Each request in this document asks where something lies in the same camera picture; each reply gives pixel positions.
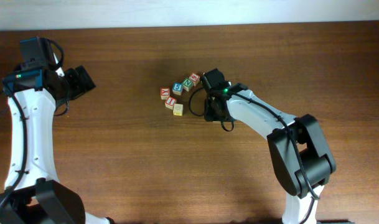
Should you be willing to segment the yellow wooden block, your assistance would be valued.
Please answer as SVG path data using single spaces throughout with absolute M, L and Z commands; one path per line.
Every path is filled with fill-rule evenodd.
M 175 116 L 182 116 L 184 111 L 183 104 L 176 103 L 173 107 L 173 115 Z

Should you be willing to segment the red I wooden block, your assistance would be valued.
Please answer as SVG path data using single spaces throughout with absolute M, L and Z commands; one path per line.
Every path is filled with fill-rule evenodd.
M 169 108 L 170 110 L 173 110 L 174 109 L 174 105 L 177 103 L 177 100 L 171 96 L 169 96 L 166 100 L 165 100 L 165 106 L 166 108 Z

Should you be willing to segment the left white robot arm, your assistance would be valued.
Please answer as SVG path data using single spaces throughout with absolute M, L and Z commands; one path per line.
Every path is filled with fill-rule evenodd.
M 0 223 L 113 223 L 85 211 L 80 196 L 57 177 L 53 149 L 55 110 L 96 86 L 83 66 L 46 66 L 3 78 L 12 120 L 11 163 L 0 194 Z

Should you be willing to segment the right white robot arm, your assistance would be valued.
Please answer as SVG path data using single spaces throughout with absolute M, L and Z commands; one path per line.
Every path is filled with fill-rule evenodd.
M 282 223 L 316 223 L 320 195 L 336 170 L 318 120 L 283 113 L 241 83 L 204 88 L 206 120 L 241 121 L 267 140 L 275 176 L 286 191 Z

